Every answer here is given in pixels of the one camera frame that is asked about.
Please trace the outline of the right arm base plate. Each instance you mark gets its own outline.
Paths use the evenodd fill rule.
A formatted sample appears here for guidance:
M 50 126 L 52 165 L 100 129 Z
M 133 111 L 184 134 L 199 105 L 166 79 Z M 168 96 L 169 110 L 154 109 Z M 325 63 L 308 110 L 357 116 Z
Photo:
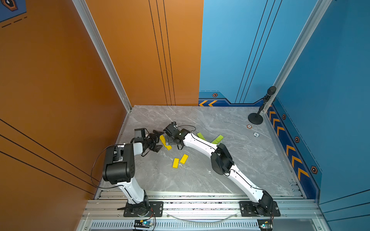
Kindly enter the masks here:
M 239 201 L 240 212 L 243 217 L 280 217 L 280 209 L 276 201 L 267 207 L 251 201 Z

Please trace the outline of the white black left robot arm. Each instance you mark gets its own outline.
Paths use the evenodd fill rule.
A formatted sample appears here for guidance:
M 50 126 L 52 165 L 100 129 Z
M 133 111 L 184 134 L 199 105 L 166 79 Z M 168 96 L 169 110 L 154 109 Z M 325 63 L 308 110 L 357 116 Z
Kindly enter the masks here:
M 160 206 L 162 202 L 150 204 L 147 194 L 135 178 L 135 156 L 145 156 L 146 151 L 159 152 L 162 145 L 159 145 L 160 136 L 164 132 L 147 129 L 135 129 L 135 137 L 130 143 L 114 144 L 106 147 L 103 151 L 105 160 L 102 177 L 105 182 L 112 186 L 108 189 L 119 188 L 126 196 L 127 203 L 123 210 L 124 217 L 154 217 L 154 206 Z

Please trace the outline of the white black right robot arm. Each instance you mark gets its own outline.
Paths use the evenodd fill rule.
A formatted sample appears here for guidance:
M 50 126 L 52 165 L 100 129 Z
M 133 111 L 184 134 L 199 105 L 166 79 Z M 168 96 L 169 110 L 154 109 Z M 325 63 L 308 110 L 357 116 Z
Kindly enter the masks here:
M 207 142 L 185 129 L 174 132 L 166 131 L 165 134 L 174 143 L 193 148 L 209 157 L 212 169 L 217 174 L 229 178 L 247 195 L 258 216 L 272 215 L 274 203 L 272 196 L 240 171 L 225 145 Z

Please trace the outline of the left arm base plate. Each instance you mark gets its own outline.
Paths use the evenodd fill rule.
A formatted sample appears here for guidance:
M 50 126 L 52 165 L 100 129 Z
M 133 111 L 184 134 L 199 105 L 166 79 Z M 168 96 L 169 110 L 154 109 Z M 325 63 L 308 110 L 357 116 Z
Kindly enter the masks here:
M 124 217 L 162 217 L 163 201 L 141 202 L 139 204 L 126 203 L 123 216 Z

